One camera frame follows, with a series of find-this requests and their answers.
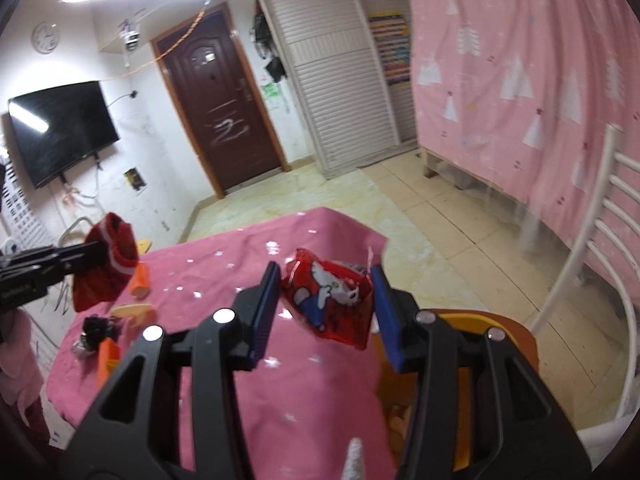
red snack bag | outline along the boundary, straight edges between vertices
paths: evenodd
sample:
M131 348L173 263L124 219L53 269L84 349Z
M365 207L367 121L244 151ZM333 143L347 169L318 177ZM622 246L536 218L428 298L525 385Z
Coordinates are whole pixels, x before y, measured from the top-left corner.
M296 257L286 265L282 293L317 336L364 350L373 315L373 294L369 276L364 269L357 269L297 249Z

brown door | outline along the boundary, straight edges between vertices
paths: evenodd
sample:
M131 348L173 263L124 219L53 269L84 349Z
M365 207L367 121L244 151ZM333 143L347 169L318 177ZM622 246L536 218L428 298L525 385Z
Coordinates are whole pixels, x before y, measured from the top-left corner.
M159 51L187 29L158 41ZM200 154L223 189L280 166L222 12L205 16L164 64Z

red cloth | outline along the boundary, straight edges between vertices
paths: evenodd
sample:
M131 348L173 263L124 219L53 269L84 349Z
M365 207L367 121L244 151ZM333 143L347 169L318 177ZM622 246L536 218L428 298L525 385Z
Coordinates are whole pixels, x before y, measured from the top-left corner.
M127 224L115 213L107 213L99 224L91 228L84 241L105 243L108 258L102 267L76 273L76 312L83 312L101 301L117 300L138 265L138 248L131 224Z

black tv screen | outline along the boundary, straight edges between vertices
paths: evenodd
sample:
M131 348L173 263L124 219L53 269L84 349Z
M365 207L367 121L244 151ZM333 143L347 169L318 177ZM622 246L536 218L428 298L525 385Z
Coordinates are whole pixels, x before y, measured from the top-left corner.
M97 81L14 97L9 115L35 187L119 139Z

poster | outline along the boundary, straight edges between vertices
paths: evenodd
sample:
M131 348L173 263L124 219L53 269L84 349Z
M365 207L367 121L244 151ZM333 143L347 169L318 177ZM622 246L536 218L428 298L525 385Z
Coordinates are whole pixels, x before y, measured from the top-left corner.
M370 14L369 28L378 48L378 55L389 86L410 80L411 43L409 27L402 12Z

